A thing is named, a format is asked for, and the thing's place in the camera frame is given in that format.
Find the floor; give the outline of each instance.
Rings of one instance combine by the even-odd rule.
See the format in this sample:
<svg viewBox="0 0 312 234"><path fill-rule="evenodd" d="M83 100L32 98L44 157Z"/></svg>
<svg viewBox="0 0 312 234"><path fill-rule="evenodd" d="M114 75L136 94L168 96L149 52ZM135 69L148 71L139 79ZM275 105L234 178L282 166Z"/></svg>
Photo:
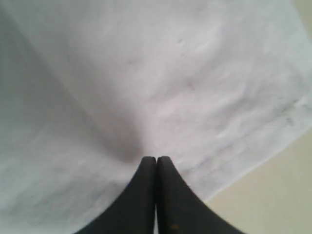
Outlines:
<svg viewBox="0 0 312 234"><path fill-rule="evenodd" d="M312 35L312 1L294 0ZM312 233L312 129L207 202L247 234Z"/></svg>

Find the beige floor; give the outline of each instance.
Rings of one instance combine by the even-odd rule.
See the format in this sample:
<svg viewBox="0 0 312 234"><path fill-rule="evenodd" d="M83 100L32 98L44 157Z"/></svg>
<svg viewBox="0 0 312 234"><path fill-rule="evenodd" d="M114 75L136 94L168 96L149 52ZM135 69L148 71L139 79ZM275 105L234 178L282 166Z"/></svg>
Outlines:
<svg viewBox="0 0 312 234"><path fill-rule="evenodd" d="M312 0L295 5L312 33ZM247 234L312 234L311 152L312 129L208 206Z"/></svg>

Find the white fabric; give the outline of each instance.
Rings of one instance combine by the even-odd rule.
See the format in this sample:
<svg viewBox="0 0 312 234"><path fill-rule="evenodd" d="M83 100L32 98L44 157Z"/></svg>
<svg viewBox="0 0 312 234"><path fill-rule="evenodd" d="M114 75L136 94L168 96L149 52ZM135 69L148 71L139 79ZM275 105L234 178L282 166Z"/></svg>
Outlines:
<svg viewBox="0 0 312 234"><path fill-rule="evenodd" d="M144 155L206 200L311 124L286 0L1 0L0 45L0 233L73 233Z"/></svg>

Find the white sheet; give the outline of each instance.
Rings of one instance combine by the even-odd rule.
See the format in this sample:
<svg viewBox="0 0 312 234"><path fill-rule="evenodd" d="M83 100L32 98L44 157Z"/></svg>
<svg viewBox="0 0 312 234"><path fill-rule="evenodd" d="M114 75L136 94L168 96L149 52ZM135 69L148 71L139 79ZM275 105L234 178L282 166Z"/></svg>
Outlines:
<svg viewBox="0 0 312 234"><path fill-rule="evenodd" d="M285 0L1 0L0 233L73 233L143 155L203 200L312 117Z"/></svg>

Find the wrinkled white cloth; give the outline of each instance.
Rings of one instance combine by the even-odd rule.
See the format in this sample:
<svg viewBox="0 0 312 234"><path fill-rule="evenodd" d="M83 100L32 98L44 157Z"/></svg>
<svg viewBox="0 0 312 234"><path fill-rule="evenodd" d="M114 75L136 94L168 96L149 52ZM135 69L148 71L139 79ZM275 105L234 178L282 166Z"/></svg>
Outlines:
<svg viewBox="0 0 312 234"><path fill-rule="evenodd" d="M312 122L287 0L1 0L0 233L70 234L144 155L203 200Z"/></svg>

